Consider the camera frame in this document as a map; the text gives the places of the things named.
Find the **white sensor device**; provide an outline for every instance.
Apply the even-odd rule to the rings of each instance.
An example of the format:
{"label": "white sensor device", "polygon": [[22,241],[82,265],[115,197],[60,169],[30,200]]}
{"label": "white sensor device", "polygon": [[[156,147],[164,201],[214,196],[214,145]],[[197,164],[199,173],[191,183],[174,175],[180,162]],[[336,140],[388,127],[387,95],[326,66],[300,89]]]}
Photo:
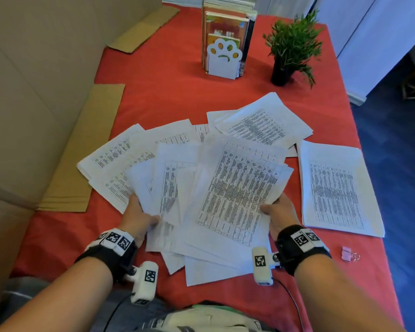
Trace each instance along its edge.
{"label": "white sensor device", "polygon": [[252,261],[255,282],[260,285],[272,285],[271,267],[280,265],[278,252],[270,253],[265,247],[252,248]]}
{"label": "white sensor device", "polygon": [[133,267],[133,275],[126,274],[124,279],[133,282],[130,301],[135,305],[146,305],[155,297],[157,289],[158,265],[152,261],[143,262],[140,267]]}

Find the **green plant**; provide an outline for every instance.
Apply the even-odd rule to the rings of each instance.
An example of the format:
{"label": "green plant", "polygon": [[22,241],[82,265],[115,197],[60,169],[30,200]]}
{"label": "green plant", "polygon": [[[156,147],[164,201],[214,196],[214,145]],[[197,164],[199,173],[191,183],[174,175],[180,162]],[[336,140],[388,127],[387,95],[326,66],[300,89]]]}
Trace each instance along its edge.
{"label": "green plant", "polygon": [[322,28],[314,29],[317,11],[314,10],[306,17],[295,16],[292,23],[277,21],[272,26],[272,33],[263,34],[270,54],[281,65],[281,69],[300,71],[304,73],[312,86],[315,78],[312,68],[308,65],[310,58],[321,55],[321,42],[316,38]]}

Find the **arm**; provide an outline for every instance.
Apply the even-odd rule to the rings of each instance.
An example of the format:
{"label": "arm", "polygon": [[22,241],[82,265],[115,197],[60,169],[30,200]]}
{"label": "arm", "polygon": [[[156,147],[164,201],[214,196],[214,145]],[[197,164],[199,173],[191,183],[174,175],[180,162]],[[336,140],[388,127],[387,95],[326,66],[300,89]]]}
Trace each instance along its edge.
{"label": "arm", "polygon": [[[262,205],[261,210],[271,217],[274,240],[282,229],[299,224],[295,208],[284,193],[274,204]],[[325,255],[313,255],[301,262],[295,280],[316,332],[405,331]]]}
{"label": "arm", "polygon": [[[119,229],[141,246],[157,216],[143,213],[137,196],[130,198]],[[100,260],[87,257],[74,264],[50,286],[0,326],[0,332],[83,332],[89,330],[112,289],[112,274]]]}

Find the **black plant pot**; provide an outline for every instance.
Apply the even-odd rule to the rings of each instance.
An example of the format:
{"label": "black plant pot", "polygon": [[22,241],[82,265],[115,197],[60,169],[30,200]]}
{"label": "black plant pot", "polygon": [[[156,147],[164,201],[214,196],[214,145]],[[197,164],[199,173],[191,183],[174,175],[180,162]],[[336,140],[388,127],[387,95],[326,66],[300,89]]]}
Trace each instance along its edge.
{"label": "black plant pot", "polygon": [[295,72],[295,70],[291,68],[282,69],[280,61],[275,60],[270,81],[276,86],[284,86],[289,81],[290,77],[292,77],[293,72]]}

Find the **hand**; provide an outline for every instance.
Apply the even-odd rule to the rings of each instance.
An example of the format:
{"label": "hand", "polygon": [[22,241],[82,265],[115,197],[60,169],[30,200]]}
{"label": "hand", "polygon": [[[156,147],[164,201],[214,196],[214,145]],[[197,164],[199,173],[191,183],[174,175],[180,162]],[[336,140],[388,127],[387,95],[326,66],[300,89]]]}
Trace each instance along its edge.
{"label": "hand", "polygon": [[260,210],[270,216],[269,233],[274,240],[277,240],[278,234],[286,227],[300,225],[295,207],[285,193],[282,193],[272,205],[260,205]]}
{"label": "hand", "polygon": [[135,245],[139,248],[143,244],[148,228],[151,225],[156,225],[160,220],[160,216],[144,213],[138,202],[138,197],[133,193],[129,198],[122,222],[117,228],[131,234],[135,239]]}

